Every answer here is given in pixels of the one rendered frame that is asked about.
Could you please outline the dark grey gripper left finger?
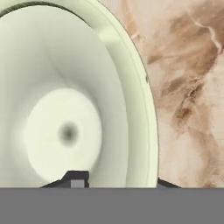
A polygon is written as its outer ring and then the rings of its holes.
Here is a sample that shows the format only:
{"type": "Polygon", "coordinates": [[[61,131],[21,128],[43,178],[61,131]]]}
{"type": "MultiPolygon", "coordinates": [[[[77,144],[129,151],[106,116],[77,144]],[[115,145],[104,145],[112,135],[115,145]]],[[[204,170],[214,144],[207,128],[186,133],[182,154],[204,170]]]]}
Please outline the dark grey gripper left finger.
{"type": "Polygon", "coordinates": [[[67,171],[62,179],[43,185],[43,188],[89,188],[88,180],[88,171],[67,171]]]}

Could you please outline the pale green bowl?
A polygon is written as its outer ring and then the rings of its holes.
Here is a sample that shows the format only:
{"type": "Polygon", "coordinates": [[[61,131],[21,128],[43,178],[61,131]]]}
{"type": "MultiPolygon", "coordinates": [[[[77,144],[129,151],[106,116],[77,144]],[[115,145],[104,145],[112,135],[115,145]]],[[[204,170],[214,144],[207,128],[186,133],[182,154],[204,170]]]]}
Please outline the pale green bowl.
{"type": "Polygon", "coordinates": [[[144,63],[98,0],[0,0],[0,187],[158,182],[144,63]]]}

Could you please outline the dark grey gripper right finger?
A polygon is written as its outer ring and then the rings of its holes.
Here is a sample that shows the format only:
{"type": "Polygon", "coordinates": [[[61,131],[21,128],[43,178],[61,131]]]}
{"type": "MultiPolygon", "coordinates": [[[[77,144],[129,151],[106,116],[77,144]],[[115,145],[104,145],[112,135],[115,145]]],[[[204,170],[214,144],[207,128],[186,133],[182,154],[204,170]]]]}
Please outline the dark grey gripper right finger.
{"type": "Polygon", "coordinates": [[[174,185],[171,182],[165,181],[161,178],[157,179],[157,184],[163,187],[169,187],[169,188],[180,188],[178,185],[174,185]]]}

